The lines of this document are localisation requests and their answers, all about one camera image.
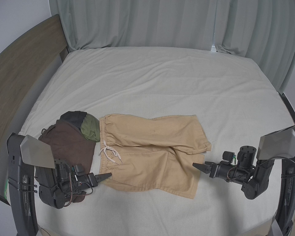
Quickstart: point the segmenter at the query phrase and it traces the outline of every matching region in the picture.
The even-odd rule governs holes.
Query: bed frame
[[[59,15],[24,33],[0,54],[0,196],[8,173],[6,139],[18,133],[46,84],[68,54]]]

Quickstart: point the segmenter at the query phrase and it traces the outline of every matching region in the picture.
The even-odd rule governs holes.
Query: headboard
[[[62,61],[65,59],[68,54],[66,47],[59,15],[54,15],[24,33],[0,54],[0,148],[11,132],[9,127],[22,108],[24,98],[59,55]],[[8,160],[6,163],[5,158],[1,152],[1,165],[7,168]],[[0,174],[0,195],[3,195],[2,181],[3,173]]]

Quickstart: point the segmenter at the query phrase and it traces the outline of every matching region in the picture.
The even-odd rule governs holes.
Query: brown garment
[[[200,172],[193,162],[203,163],[201,152],[211,143],[194,116],[145,119],[111,114],[100,118],[101,148],[115,149],[122,158],[101,152],[100,174],[111,172],[103,183],[122,191],[161,189],[193,199]]]
[[[96,142],[87,140],[75,125],[57,120],[55,125],[42,133],[39,140],[51,146],[55,159],[65,159],[71,166],[82,164],[85,173],[90,172]],[[84,197],[79,196],[73,202],[80,202]]]

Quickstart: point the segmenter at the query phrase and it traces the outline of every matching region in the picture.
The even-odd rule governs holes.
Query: white wall
[[[49,17],[48,0],[0,0],[0,52]],[[0,235],[16,234],[11,207],[0,201]]]
[[[293,110],[295,110],[295,67],[293,68],[290,80],[288,81],[287,86],[284,90],[284,94],[293,107]]]

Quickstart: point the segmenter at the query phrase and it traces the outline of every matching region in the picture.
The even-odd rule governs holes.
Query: bed
[[[260,136],[294,125],[267,77],[248,58],[196,49],[111,47],[74,51],[35,102],[19,134],[38,138],[66,111],[97,118],[110,113],[145,118],[196,114],[212,151],[257,147]],[[100,144],[91,171],[99,172]],[[159,189],[122,192],[103,184],[81,203],[52,208],[35,195],[38,224],[74,235],[239,235],[275,214],[281,163],[265,193],[245,198],[241,186],[201,174],[196,197]]]

